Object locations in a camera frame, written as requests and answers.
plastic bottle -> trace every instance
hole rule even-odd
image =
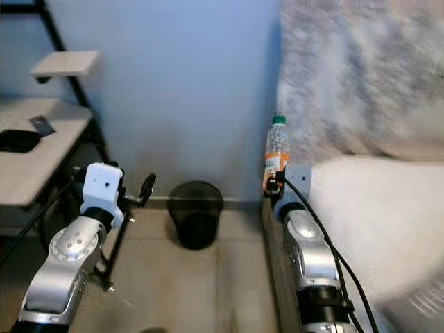
[[[269,177],[275,177],[276,171],[283,171],[289,160],[290,135],[285,116],[273,117],[273,126],[266,137],[265,172],[262,187],[266,191]]]

gray floor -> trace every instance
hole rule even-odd
[[[134,213],[112,275],[117,291],[90,282],[71,332],[278,332],[258,213],[223,211],[218,241],[198,252],[180,246],[165,210]],[[14,323],[41,256],[27,239],[3,268],[0,332]]]

orange bottle label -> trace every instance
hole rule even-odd
[[[266,191],[266,181],[270,177],[276,177],[277,171],[284,171],[285,166],[289,161],[289,154],[287,153],[271,153],[265,155],[265,172],[262,188]]]

black mesh waste bin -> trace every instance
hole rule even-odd
[[[223,198],[213,185],[198,181],[181,184],[169,194],[167,207],[185,248],[200,250],[216,239]]]

light blue wall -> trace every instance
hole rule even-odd
[[[280,59],[278,2],[48,1],[69,50],[101,52],[84,85],[131,189],[154,171],[158,196],[199,178],[227,197],[260,198]],[[28,75],[50,51],[37,18],[2,16],[1,93],[74,101],[62,79],[38,85]]]

